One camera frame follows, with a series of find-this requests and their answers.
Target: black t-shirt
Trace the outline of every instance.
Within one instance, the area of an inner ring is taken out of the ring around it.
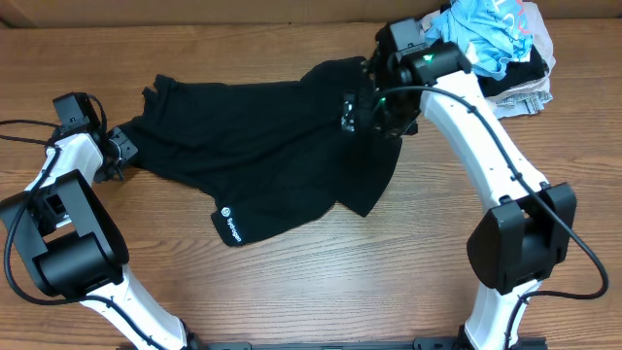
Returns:
[[[183,84],[158,75],[142,116],[120,125],[136,166],[213,196],[223,241],[260,241],[324,215],[336,200],[366,216],[401,141],[365,145],[340,124],[346,91],[371,91],[362,57],[324,62],[299,82]]]

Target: cardboard box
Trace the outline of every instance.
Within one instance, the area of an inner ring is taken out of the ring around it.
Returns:
[[[211,23],[383,22],[422,16],[448,0],[0,0],[16,27]],[[620,0],[541,0],[545,18],[614,18]]]

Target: wooden table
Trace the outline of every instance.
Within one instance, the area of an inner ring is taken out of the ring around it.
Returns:
[[[169,26],[0,32],[0,120],[56,122],[52,99],[87,91],[109,125],[142,112],[156,73],[229,84],[300,78],[327,59],[369,55],[381,24]],[[576,231],[599,254],[611,290],[596,301],[537,299],[521,327],[551,349],[614,349],[622,341],[622,20],[549,20],[555,99],[539,116],[503,121],[553,183],[568,181]],[[42,126],[0,133],[47,139]],[[38,146],[0,141],[0,198],[43,164]],[[227,248],[211,197],[131,170],[95,186],[145,287],[206,341],[411,340],[452,335],[470,314],[477,279],[466,241],[480,203],[457,157],[425,120],[404,140],[393,181],[368,218],[340,204],[320,221]],[[0,228],[4,241],[6,230]],[[15,274],[31,285],[17,254]],[[547,289],[588,293],[596,269],[571,244]],[[0,279],[0,348],[111,349],[126,340],[83,307],[42,307]]]

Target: light blue cloth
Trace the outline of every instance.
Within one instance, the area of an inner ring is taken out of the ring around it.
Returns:
[[[528,57],[534,38],[527,28],[522,0],[452,0],[449,10],[432,20],[426,42],[472,43],[479,62],[475,74],[501,80],[507,62]]]

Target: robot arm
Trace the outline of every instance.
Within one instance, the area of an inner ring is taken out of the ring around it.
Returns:
[[[118,128],[102,139],[85,96],[72,93],[54,101],[62,126],[54,147],[46,149],[44,169],[52,166],[52,170],[19,219],[17,251],[44,294],[63,295],[95,310],[138,349],[203,349],[198,337],[166,312],[132,274],[121,233],[91,189],[93,180],[105,179],[102,172],[107,158],[117,165],[120,161],[128,164],[137,150]],[[108,146],[116,152],[110,155]],[[24,192],[0,203],[0,217],[7,228],[44,173]],[[75,231],[51,242],[43,239],[72,223]],[[97,298],[113,302],[124,317]],[[156,345],[148,344],[127,319]]]
[[[574,194],[566,184],[551,188],[520,153],[488,107],[470,62],[453,43],[427,48],[414,18],[388,23],[376,41],[368,66],[378,86],[377,107],[370,116],[374,129],[385,137],[414,134],[417,115],[423,113],[449,141],[482,202],[484,219],[467,243],[469,261],[480,280],[475,305],[458,338],[445,344],[452,349],[504,350],[519,297],[537,290],[553,266],[565,259],[569,237],[543,215],[510,170],[500,147],[526,186],[569,227],[576,207]],[[455,98],[421,87],[456,95],[476,108],[479,116]],[[545,349],[544,341],[519,342],[525,307],[521,305],[516,314],[508,345]],[[432,350],[438,343],[439,339],[417,339],[415,348]]]

